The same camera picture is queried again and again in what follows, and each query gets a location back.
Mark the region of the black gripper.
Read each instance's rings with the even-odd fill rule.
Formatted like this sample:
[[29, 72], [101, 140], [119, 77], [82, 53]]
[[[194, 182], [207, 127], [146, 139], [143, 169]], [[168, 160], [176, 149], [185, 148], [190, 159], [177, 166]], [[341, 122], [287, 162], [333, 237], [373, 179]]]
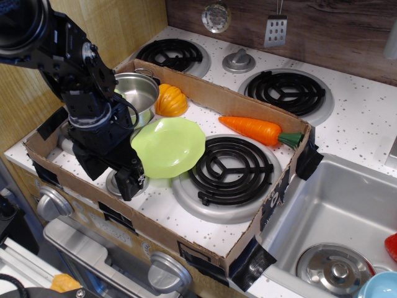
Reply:
[[70, 124], [68, 129], [74, 155], [86, 174], [96, 180], [107, 168], [116, 170], [115, 181], [124, 201], [131, 201], [146, 187], [142, 162], [131, 146], [132, 132], [130, 113], [123, 104], [114, 106], [103, 124], [91, 128]]

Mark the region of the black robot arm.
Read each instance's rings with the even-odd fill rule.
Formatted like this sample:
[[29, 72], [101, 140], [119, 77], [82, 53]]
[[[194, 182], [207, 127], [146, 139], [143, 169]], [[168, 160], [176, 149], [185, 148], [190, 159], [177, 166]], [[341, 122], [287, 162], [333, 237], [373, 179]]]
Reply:
[[91, 179], [112, 168], [125, 201], [143, 188], [143, 165], [130, 144], [139, 113], [66, 14], [48, 1], [2, 1], [1, 63], [38, 70], [65, 104], [73, 153]]

